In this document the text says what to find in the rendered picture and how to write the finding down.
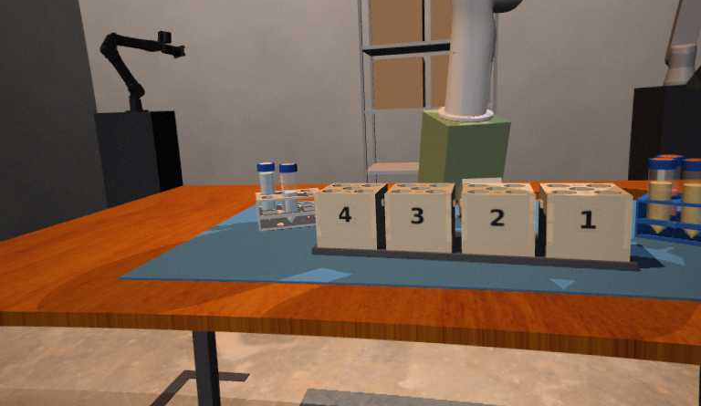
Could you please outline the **light blue bench mat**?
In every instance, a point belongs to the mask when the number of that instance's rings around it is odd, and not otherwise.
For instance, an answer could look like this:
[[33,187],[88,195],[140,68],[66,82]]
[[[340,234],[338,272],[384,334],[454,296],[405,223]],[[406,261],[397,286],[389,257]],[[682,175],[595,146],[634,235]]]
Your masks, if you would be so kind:
[[400,286],[701,302],[701,246],[634,237],[638,269],[313,255],[316,226],[259,232],[256,204],[118,280]]

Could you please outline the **conical tube with pink liquid and blue cap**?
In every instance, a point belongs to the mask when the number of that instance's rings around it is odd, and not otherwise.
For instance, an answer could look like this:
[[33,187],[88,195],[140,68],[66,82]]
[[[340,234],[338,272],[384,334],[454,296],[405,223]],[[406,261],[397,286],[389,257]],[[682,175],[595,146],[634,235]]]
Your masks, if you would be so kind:
[[[673,196],[678,196],[678,194],[679,194],[681,166],[682,166],[682,160],[684,159],[684,157],[685,156],[681,156],[681,155],[657,155],[656,156],[656,158],[677,159],[677,168],[675,169],[675,175],[674,175]],[[676,205],[671,206],[671,215],[677,215],[677,206]]]

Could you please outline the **blue tube rack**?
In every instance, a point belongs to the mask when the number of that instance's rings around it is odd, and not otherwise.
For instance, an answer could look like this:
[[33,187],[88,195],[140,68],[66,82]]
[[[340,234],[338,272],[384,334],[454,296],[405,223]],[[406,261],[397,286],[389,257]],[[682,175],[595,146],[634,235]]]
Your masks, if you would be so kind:
[[[668,205],[678,205],[687,207],[701,208],[701,203],[684,203],[681,202],[681,193],[678,196],[672,196],[671,201],[658,201],[647,199],[647,194],[636,199],[636,214],[635,214],[635,231],[634,237],[654,239],[672,243],[685,245],[701,246],[701,233],[695,238],[689,238],[682,229],[701,231],[701,224],[680,223],[680,211],[677,215],[671,215],[669,221],[648,219],[646,218],[647,203],[658,203]],[[650,225],[666,226],[660,234],[656,234]],[[674,227],[674,228],[672,228]]]

